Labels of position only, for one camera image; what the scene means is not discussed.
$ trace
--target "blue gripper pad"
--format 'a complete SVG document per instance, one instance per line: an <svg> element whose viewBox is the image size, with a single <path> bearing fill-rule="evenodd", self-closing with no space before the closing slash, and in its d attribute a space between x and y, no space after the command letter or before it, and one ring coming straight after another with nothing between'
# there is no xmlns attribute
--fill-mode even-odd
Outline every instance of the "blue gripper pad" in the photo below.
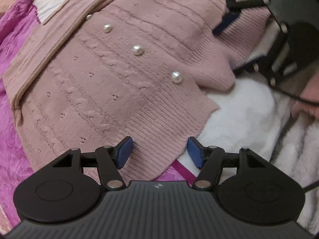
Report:
<svg viewBox="0 0 319 239"><path fill-rule="evenodd" d="M117 168L123 168L124 164L126 163L127 159L130 157L132 150L133 150L133 139L131 137L124 138L118 145L117 145Z"/></svg>
<svg viewBox="0 0 319 239"><path fill-rule="evenodd" d="M202 157L203 148L200 148L200 145L197 145L196 142L192 140L192 137L187 140L188 154L198 169L202 169L205 163Z"/></svg>
<svg viewBox="0 0 319 239"><path fill-rule="evenodd" d="M223 32L230 24L232 24L240 15L240 12L230 12L225 14L223 17L222 22L213 29L213 34L218 36L220 33Z"/></svg>

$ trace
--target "pink fleece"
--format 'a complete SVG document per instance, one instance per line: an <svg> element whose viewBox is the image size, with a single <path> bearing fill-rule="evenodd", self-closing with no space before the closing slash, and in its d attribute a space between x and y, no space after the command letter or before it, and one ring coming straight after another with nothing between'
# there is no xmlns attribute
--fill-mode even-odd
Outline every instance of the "pink fleece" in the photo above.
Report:
<svg viewBox="0 0 319 239"><path fill-rule="evenodd" d="M319 72L312 77L312 79L307 84L306 88L301 94L303 99L309 101L319 102ZM315 118L319 119L319 107L311 106L309 104L296 102L292 108L292 115L296 117L300 111L304 111L313 115Z"/></svg>

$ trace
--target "black cable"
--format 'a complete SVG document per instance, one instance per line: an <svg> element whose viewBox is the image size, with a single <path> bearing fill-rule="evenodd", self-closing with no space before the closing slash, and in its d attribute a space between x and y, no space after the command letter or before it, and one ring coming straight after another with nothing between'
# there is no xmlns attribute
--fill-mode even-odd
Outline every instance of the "black cable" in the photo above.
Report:
<svg viewBox="0 0 319 239"><path fill-rule="evenodd" d="M316 181L316 182L304 187L303 191L304 191L304 193L306 193L306 192L308 192L310 190L313 190L313 189L317 188L318 186L319 186L319 181Z"/></svg>
<svg viewBox="0 0 319 239"><path fill-rule="evenodd" d="M269 86L272 89L274 89L275 91L280 92L280 93L282 93L284 95L287 95L287 96L293 98L296 101L300 101L302 103L309 104L310 106L319 107L319 102L318 101L308 101L306 99L301 98L300 96L297 96L297 95L291 94L289 92L283 91L282 89L280 89L280 88L278 88L276 86L271 86L271 85L269 85Z"/></svg>

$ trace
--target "pink fabric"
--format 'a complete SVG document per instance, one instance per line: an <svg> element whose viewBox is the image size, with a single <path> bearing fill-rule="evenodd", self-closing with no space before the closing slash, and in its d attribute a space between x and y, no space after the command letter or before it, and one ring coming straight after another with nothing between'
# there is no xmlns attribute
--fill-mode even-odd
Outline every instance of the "pink fabric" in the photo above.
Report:
<svg viewBox="0 0 319 239"><path fill-rule="evenodd" d="M7 215L4 213L2 206L0 205L0 234L5 235L12 229Z"/></svg>
<svg viewBox="0 0 319 239"><path fill-rule="evenodd" d="M39 23L31 0L17 0L0 19L0 76L7 70L35 25ZM12 122L9 102L0 80L0 202L12 226L20 220L13 204L16 186L33 171Z"/></svg>
<svg viewBox="0 0 319 239"><path fill-rule="evenodd" d="M301 98L309 101L319 102L319 72L317 72L309 81L306 88L301 94ZM300 111L304 111L319 119L319 107L311 106L309 104L301 102L296 102L292 108L292 115L294 117L297 117Z"/></svg>
<svg viewBox="0 0 319 239"><path fill-rule="evenodd" d="M69 147L80 144L88 151L131 135L134 153L121 170L123 178L154 179L216 109L198 86L231 88L230 66L239 66L259 41L269 13L247 10L214 37L224 0L106 1L110 4L79 29L95 0L70 0L34 29L3 76L6 92L34 170ZM116 26L107 35L105 22ZM135 56L132 44L144 46L145 53ZM174 70L184 75L178 85L170 78Z"/></svg>

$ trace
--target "clothing pile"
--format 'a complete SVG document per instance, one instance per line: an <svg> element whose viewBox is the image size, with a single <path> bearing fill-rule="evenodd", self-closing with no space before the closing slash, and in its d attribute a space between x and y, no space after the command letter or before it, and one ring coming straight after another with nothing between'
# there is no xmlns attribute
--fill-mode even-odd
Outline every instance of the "clothing pile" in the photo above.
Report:
<svg viewBox="0 0 319 239"><path fill-rule="evenodd" d="M132 136L126 182L192 184L199 171L185 150L189 136L228 152L250 146L270 160L292 101L260 74L236 80L232 71L267 53L279 27L267 8L246 9L213 36L225 10L225 0L0 0L0 233L20 222L16 186L69 148L91 152ZM303 96L317 94L317 81ZM275 164L294 178L303 152L291 153L289 134L307 137L316 121L299 112L317 111L294 105L298 120L280 140ZM287 158L296 171L278 164Z"/></svg>

